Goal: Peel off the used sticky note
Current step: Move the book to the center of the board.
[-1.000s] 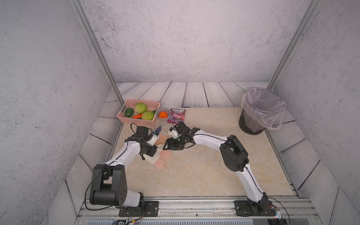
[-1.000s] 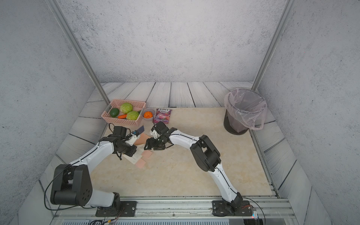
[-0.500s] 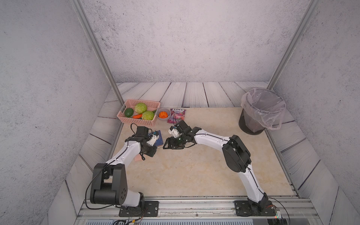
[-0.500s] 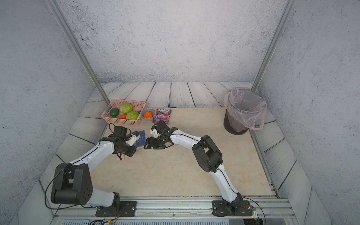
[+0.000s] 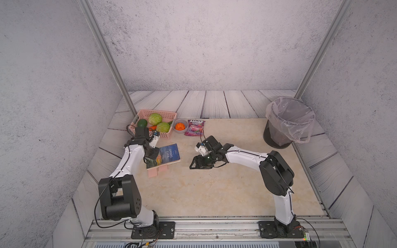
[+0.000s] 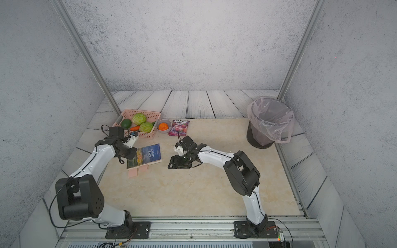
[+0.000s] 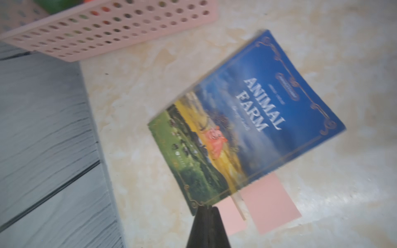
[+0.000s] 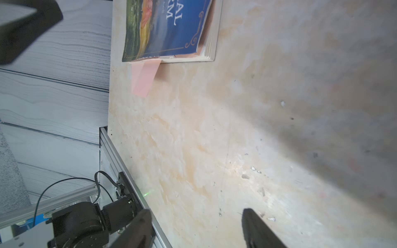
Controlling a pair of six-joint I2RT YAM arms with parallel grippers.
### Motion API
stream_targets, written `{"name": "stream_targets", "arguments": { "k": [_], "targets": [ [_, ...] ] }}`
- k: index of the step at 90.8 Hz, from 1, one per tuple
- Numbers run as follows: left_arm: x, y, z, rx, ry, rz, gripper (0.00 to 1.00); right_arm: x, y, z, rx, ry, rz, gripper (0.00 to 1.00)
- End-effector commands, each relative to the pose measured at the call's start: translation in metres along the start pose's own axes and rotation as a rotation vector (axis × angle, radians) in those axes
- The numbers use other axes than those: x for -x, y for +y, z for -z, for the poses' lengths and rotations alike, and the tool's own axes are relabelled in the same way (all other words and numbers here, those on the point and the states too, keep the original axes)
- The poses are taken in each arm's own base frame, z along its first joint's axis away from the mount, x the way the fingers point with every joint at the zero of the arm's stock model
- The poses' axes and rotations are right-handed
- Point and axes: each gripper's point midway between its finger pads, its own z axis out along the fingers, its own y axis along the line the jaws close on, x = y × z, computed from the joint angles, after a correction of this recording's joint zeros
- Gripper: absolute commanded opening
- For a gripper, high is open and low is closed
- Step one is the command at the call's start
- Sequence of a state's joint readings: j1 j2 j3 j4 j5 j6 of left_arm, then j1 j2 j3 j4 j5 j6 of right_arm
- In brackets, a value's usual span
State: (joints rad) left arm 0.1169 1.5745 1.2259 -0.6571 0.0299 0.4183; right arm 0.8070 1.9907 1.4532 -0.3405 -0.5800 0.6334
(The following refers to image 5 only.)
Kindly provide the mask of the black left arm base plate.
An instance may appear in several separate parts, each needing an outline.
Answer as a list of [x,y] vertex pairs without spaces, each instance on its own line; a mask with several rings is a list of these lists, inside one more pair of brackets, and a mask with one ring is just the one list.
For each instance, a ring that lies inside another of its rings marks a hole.
[[131,239],[173,239],[175,224],[175,222],[160,221],[148,227],[134,227]]

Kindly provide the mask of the pink sticky note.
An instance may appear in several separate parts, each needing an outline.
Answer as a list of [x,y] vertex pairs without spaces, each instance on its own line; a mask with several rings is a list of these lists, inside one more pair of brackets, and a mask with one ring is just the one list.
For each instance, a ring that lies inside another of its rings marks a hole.
[[148,173],[148,178],[156,177],[158,176],[158,169],[157,168],[148,169],[147,173]]
[[166,172],[168,169],[168,165],[161,165],[158,167],[158,172]]

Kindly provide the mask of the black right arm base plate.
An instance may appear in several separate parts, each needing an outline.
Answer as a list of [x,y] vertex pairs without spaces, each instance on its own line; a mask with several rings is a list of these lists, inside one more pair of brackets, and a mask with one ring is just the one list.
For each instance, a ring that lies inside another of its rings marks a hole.
[[304,228],[295,219],[288,225],[279,222],[277,219],[259,221],[258,229],[260,237],[265,239],[303,239],[306,236]]

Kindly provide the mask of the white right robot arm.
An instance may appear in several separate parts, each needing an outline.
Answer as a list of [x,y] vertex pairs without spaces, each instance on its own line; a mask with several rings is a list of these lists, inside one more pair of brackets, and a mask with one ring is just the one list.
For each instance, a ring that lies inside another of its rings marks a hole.
[[266,189],[273,194],[276,215],[275,222],[284,226],[296,220],[293,212],[292,190],[294,172],[284,158],[276,151],[257,153],[239,148],[233,144],[222,145],[213,136],[197,143],[190,169],[217,168],[228,163],[240,164],[261,173]]

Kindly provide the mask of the blue Animal Farm book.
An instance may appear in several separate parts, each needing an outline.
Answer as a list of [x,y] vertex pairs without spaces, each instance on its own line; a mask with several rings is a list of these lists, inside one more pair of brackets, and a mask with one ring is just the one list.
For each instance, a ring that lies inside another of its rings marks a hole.
[[167,145],[159,148],[159,154],[154,162],[147,160],[146,169],[152,169],[155,167],[170,165],[181,161],[179,149],[177,144]]

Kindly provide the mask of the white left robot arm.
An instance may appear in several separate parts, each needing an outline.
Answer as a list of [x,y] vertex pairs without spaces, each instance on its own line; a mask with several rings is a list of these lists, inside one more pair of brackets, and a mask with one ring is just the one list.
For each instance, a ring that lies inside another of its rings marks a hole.
[[124,155],[108,177],[102,178],[98,184],[99,198],[96,206],[101,207],[102,218],[130,222],[141,231],[156,232],[160,228],[155,211],[146,209],[135,181],[134,175],[141,162],[146,165],[157,165],[159,148],[156,144],[159,134],[155,131],[136,127],[132,138],[124,145]]

